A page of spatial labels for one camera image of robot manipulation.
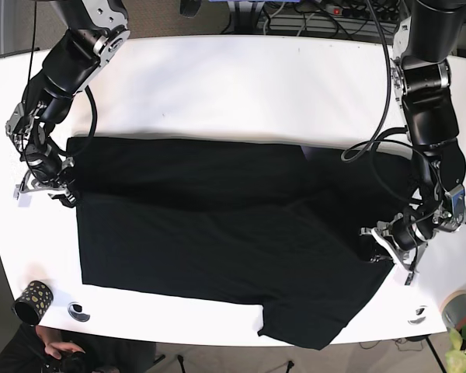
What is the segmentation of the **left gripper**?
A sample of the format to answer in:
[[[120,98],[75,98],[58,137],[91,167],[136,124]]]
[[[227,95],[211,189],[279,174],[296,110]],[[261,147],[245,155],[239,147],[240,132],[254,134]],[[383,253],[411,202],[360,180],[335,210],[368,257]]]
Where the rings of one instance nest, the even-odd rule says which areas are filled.
[[[393,262],[398,282],[411,286],[435,227],[432,218],[415,211],[398,213],[390,222],[378,221],[374,228],[363,227],[359,258],[370,263]]]

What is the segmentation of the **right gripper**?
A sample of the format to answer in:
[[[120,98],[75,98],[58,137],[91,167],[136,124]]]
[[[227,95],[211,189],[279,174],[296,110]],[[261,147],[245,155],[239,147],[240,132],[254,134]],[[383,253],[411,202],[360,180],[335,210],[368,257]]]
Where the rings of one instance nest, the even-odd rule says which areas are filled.
[[[39,145],[34,140],[14,140],[19,160],[28,170],[19,185],[20,193],[46,191],[65,207],[77,207],[82,197],[75,186],[75,160],[53,140]]]

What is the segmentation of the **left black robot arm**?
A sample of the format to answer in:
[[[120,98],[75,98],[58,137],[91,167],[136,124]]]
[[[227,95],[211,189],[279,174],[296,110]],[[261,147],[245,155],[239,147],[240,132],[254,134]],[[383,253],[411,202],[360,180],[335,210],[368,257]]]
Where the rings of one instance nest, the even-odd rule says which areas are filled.
[[[379,145],[392,143],[396,134],[408,137],[412,168],[419,178],[419,197],[403,197],[376,180],[393,197],[405,203],[403,212],[390,222],[362,228],[385,249],[402,272],[405,285],[412,284],[424,250],[438,232],[455,232],[466,223],[466,160],[457,137],[459,127],[451,99],[451,69],[447,60],[460,35],[466,1],[413,1],[408,16],[395,32],[393,48],[385,49],[387,95],[395,98],[405,124],[385,130],[341,154],[345,163],[369,155],[369,165]]]

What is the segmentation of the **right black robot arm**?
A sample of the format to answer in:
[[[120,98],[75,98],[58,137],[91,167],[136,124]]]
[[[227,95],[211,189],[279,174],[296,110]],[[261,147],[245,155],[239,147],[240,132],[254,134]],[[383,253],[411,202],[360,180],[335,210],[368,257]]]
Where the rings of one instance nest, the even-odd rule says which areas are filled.
[[[41,70],[29,75],[5,133],[28,168],[17,195],[45,191],[51,199],[73,208],[79,201],[75,157],[90,145],[98,122],[89,83],[109,64],[130,31],[121,1],[54,1],[52,6],[67,30],[43,60]],[[92,113],[89,134],[79,150],[68,152],[51,134],[81,92],[87,95]]]

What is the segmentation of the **person's hand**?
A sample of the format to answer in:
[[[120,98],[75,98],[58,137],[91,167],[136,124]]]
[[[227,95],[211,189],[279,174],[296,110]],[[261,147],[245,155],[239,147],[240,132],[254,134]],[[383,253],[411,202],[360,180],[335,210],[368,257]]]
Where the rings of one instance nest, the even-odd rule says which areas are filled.
[[[43,342],[45,353],[60,360],[62,357],[61,353],[65,350],[60,331],[45,326],[35,326],[35,332]]]

